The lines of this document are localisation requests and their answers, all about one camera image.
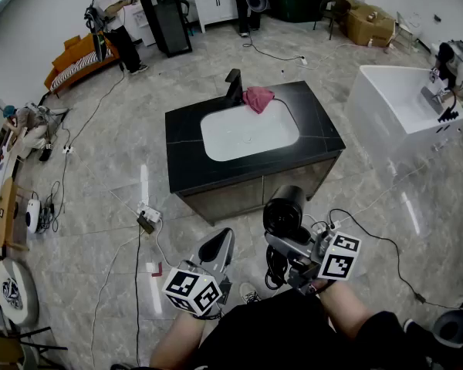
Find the black frame wooden chair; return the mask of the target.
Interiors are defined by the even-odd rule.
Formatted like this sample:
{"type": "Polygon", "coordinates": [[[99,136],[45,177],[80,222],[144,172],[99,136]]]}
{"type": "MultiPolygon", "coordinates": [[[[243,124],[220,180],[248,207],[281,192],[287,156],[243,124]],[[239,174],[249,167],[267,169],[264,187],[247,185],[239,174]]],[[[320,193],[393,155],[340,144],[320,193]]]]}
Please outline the black frame wooden chair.
{"type": "Polygon", "coordinates": [[[25,333],[7,329],[0,308],[0,370],[67,370],[64,365],[46,357],[49,351],[67,351],[67,347],[37,344],[31,339],[47,331],[51,328],[25,333]]]}

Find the black hair dryer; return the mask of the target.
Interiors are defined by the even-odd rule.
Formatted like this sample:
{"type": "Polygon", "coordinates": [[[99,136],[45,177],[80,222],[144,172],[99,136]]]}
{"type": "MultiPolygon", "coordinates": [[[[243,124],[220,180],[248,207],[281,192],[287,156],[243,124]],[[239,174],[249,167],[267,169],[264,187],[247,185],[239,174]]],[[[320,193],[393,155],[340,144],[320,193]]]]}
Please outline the black hair dryer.
{"type": "MultiPolygon", "coordinates": [[[[305,202],[306,195],[302,188],[294,185],[279,187],[263,209],[262,221],[265,233],[279,238],[291,238],[304,244],[307,237],[310,237],[309,231],[302,227],[305,202]]],[[[285,273],[289,261],[269,244],[265,258],[268,267],[265,285],[276,291],[286,284],[285,273]]]]}

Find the white vanity cabinet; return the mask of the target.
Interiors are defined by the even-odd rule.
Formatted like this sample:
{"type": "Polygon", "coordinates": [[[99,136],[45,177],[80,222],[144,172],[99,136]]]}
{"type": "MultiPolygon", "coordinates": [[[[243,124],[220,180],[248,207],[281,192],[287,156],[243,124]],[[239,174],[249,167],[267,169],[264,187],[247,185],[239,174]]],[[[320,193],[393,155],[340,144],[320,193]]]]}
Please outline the white vanity cabinet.
{"type": "Polygon", "coordinates": [[[195,3],[201,32],[205,26],[238,18],[235,0],[192,0],[195,3]]]}

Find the dark green bathtub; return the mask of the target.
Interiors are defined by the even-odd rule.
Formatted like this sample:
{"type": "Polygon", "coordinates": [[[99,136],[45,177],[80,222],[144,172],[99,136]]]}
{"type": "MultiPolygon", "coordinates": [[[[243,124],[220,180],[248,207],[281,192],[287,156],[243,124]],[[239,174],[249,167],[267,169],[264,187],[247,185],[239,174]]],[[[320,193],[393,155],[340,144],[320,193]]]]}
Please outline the dark green bathtub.
{"type": "Polygon", "coordinates": [[[313,22],[323,0],[268,0],[269,14],[281,21],[313,22]]]}

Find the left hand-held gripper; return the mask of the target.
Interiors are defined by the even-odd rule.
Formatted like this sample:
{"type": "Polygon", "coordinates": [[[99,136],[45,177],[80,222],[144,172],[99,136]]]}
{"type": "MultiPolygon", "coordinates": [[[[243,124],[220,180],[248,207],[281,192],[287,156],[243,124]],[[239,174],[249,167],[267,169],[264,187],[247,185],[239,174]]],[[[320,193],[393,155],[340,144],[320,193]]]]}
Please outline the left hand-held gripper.
{"type": "Polygon", "coordinates": [[[202,242],[198,263],[206,264],[209,271],[192,261],[182,261],[171,269],[162,292],[176,309],[194,318],[220,318],[232,287],[224,273],[232,262],[235,233],[226,227],[209,234],[202,242]]]}

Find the black vanity with white sink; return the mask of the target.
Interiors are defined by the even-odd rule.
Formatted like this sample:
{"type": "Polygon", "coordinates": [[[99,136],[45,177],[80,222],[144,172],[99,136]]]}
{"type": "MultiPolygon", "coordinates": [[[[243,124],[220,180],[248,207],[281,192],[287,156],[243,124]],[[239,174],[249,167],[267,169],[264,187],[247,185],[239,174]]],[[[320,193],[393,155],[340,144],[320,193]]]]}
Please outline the black vanity with white sink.
{"type": "Polygon", "coordinates": [[[264,207],[282,185],[311,199],[345,144],[306,82],[257,114],[221,96],[166,113],[169,188],[209,224],[264,207]]]}

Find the wooden table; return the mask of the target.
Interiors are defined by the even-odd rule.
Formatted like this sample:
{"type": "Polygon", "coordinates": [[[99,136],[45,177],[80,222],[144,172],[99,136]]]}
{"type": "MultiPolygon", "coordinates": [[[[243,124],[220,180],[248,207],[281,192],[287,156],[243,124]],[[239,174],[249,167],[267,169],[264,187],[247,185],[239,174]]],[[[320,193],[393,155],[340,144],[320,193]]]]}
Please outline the wooden table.
{"type": "Polygon", "coordinates": [[[0,189],[0,248],[6,246],[17,251],[29,251],[27,246],[18,244],[12,239],[18,188],[13,178],[9,177],[0,189]]]}

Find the person's black clothing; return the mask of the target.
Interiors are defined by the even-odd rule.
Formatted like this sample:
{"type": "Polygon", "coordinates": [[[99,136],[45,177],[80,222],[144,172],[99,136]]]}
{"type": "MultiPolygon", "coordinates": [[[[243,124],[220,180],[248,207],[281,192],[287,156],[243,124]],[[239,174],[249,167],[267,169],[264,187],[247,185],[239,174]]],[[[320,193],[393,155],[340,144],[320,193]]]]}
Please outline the person's black clothing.
{"type": "Polygon", "coordinates": [[[227,313],[192,370],[431,370],[395,314],[368,318],[354,338],[332,328],[320,299],[293,290],[227,313]]]}

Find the person's white shoe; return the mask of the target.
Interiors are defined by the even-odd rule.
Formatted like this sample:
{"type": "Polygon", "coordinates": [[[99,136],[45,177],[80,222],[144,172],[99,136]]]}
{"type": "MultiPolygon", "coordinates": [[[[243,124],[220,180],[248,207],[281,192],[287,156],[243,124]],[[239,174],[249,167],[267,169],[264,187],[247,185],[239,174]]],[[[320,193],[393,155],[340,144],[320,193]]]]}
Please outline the person's white shoe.
{"type": "Polygon", "coordinates": [[[239,294],[246,304],[261,301],[261,298],[259,297],[259,293],[257,292],[256,288],[248,282],[240,284],[239,294]]]}

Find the white rounded appliance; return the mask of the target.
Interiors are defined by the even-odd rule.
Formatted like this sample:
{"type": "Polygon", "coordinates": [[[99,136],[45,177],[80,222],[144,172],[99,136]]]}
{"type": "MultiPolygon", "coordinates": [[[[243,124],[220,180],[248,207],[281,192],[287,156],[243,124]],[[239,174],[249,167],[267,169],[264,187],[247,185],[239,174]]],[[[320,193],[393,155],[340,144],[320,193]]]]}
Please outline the white rounded appliance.
{"type": "Polygon", "coordinates": [[[30,233],[38,230],[39,216],[41,214],[41,203],[37,199],[30,199],[27,205],[25,222],[30,233]]]}

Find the tall black cabinet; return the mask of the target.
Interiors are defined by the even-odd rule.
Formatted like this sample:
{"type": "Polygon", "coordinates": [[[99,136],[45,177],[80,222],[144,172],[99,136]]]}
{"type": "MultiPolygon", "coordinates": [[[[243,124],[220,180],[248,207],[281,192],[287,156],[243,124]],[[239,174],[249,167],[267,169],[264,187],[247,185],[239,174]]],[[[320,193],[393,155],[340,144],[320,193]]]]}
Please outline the tall black cabinet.
{"type": "Polygon", "coordinates": [[[140,0],[159,50],[167,57],[192,51],[179,0],[140,0]]]}

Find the metal frame chair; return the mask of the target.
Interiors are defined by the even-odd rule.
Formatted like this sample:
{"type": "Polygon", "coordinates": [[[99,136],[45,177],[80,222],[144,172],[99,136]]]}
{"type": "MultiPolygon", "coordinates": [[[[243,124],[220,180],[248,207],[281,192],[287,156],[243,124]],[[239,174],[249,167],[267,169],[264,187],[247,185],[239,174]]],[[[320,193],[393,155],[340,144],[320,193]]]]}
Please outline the metal frame chair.
{"type": "Polygon", "coordinates": [[[421,16],[414,12],[405,17],[397,12],[397,30],[393,40],[404,46],[409,54],[417,49],[416,44],[422,33],[421,16]]]}

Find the pink cloth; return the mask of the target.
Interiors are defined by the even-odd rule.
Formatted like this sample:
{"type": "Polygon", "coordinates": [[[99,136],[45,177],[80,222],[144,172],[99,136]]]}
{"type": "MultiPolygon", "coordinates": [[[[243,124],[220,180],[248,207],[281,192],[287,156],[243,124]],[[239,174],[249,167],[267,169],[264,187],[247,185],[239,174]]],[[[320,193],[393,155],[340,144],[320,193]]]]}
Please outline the pink cloth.
{"type": "Polygon", "coordinates": [[[251,86],[242,93],[242,98],[245,105],[249,106],[255,113],[261,114],[267,105],[274,100],[275,93],[264,87],[251,86]]]}

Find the person's left forearm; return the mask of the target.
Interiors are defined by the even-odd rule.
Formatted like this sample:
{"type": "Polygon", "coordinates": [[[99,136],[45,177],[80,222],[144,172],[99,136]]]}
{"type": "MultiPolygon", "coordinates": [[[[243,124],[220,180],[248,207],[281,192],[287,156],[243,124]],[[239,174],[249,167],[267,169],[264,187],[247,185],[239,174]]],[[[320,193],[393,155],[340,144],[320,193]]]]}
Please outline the person's left forearm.
{"type": "Polygon", "coordinates": [[[150,357],[150,367],[159,370],[185,370],[198,350],[206,320],[181,312],[150,357]]]}

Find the black faucet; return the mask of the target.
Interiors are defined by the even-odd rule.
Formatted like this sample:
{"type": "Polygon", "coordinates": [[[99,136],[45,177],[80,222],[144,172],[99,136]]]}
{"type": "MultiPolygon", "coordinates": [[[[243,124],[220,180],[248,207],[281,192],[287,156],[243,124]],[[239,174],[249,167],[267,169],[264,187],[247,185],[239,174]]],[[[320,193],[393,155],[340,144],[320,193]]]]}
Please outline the black faucet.
{"type": "Polygon", "coordinates": [[[230,106],[238,106],[243,103],[242,75],[240,69],[232,69],[225,81],[229,84],[225,99],[230,106]]]}

